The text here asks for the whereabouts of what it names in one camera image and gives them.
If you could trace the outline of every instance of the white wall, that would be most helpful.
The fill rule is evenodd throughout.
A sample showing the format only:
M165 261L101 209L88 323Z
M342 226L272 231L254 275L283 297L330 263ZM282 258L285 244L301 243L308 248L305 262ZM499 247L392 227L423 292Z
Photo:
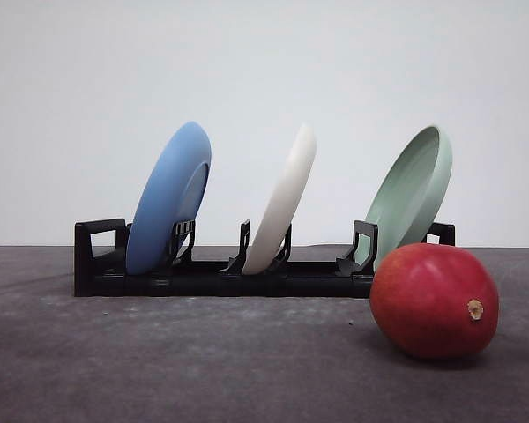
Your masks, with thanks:
M455 154L438 220L464 246L529 246L529 1L0 0L0 244L132 219L188 120L213 148L200 244L260 220L305 121L294 243L350 241L436 122Z

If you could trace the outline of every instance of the gray table surface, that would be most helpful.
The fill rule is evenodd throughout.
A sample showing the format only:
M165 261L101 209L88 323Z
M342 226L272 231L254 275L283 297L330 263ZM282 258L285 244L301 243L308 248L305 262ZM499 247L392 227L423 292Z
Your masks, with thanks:
M0 423L529 422L529 249L472 252L498 332L435 363L394 349L366 300L73 298L72 248L0 247Z

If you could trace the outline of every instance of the black dish rack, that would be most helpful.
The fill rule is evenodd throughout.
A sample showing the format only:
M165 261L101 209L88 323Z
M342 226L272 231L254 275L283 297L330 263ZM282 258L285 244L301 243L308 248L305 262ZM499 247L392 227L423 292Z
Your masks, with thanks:
M196 221L175 223L165 257L160 265L143 275L128 275L125 253L131 224L125 219L95 220L75 225L75 296L269 296L269 297L350 297L368 298L374 277L377 225L356 220L353 245L332 262L291 262L292 225L279 253L266 271L255 276L242 275L247 257L250 222L241 224L239 252L229 260L192 260ZM115 231L115 249L93 255L92 235ZM360 235L369 238L369 256L363 264L354 261ZM433 223L428 234L439 237L440 244L455 245L455 226ZM188 236L185 249L181 241Z

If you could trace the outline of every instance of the light green plate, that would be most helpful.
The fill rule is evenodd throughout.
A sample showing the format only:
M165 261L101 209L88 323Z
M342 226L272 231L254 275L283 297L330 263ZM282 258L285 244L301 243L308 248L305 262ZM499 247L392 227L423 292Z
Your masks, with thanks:
M393 249L426 235L443 202L451 167L451 144L436 126L422 130L399 155L365 218L378 225L375 269ZM354 260L361 264L368 255L369 239L361 235Z

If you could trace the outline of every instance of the plate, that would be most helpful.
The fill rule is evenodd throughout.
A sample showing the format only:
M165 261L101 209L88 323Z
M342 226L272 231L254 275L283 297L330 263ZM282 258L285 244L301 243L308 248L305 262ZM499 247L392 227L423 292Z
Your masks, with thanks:
M441 207L451 168L451 144L436 126L422 130L399 155L365 218L378 225L375 269L395 248L421 242ZM367 237L361 235L354 254L359 264L369 255L362 238Z
M210 172L212 148L200 125L184 124L168 141L139 200L125 258L130 275L160 263L174 223L194 219Z
M311 128L303 124L266 206L263 220L243 266L243 275L255 275L264 271L278 253L306 188L316 148L316 137Z

